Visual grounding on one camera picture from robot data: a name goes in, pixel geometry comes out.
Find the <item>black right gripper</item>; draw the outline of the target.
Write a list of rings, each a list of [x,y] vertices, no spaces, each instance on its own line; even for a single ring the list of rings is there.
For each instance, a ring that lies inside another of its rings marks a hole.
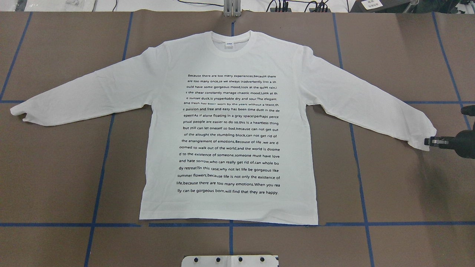
[[[463,158],[475,158],[475,132],[474,130],[463,130],[455,137],[436,137],[425,138],[425,145],[438,147],[440,149],[452,149],[456,154]]]

